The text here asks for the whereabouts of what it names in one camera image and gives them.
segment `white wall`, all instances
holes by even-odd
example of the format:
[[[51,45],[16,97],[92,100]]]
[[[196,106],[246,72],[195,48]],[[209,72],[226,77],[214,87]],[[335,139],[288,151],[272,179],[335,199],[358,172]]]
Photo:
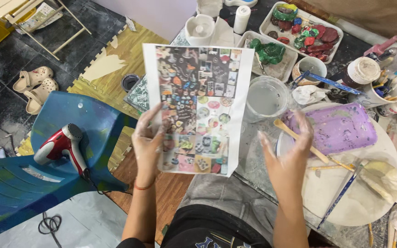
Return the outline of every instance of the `white wall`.
[[[196,11],[196,0],[92,0],[171,41]]]

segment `purple container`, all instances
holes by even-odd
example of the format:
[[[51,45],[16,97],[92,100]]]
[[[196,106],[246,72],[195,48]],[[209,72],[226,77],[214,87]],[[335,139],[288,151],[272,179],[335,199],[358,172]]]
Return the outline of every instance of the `purple container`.
[[[300,134],[293,115],[285,115],[283,122]],[[324,155],[371,146],[378,135],[364,107],[350,103],[306,113],[315,132],[312,145]]]

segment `hand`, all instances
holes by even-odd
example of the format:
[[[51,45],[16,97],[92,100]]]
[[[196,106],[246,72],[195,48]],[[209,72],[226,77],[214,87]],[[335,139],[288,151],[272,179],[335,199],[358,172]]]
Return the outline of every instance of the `hand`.
[[[137,122],[136,129],[131,136],[137,160],[137,186],[144,188],[150,185],[156,177],[157,162],[162,152],[162,142],[166,132],[166,125],[160,125],[154,135],[150,121],[162,108],[162,103],[143,113]]]
[[[300,138],[283,157],[277,158],[266,134],[258,132],[270,182],[277,194],[278,201],[285,206],[302,204],[301,190],[306,172],[307,157],[313,140],[313,128],[304,113],[301,111],[295,112],[295,118],[300,126]]]

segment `red hair dryer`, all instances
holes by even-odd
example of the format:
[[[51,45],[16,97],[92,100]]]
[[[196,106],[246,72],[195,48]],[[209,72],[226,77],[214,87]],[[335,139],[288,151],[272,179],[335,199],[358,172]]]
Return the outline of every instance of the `red hair dryer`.
[[[34,155],[34,160],[40,165],[45,165],[53,160],[68,155],[74,169],[79,175],[90,179],[84,158],[79,151],[79,141],[82,139],[82,131],[75,124],[68,124],[48,138]]]

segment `paint-splattered chair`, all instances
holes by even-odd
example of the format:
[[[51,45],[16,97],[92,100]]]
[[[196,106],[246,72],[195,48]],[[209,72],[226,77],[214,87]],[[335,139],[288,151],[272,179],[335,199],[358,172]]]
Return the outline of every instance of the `paint-splattered chair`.
[[[107,163],[124,126],[137,120],[88,96],[53,91],[32,127],[31,144],[37,151],[53,133],[68,123],[83,132],[79,148],[100,191],[126,191],[128,185],[114,178]],[[48,178],[45,181],[25,172],[30,167]],[[40,166],[33,155],[0,159],[0,233],[49,208],[86,192],[96,191],[74,170],[67,158]]]

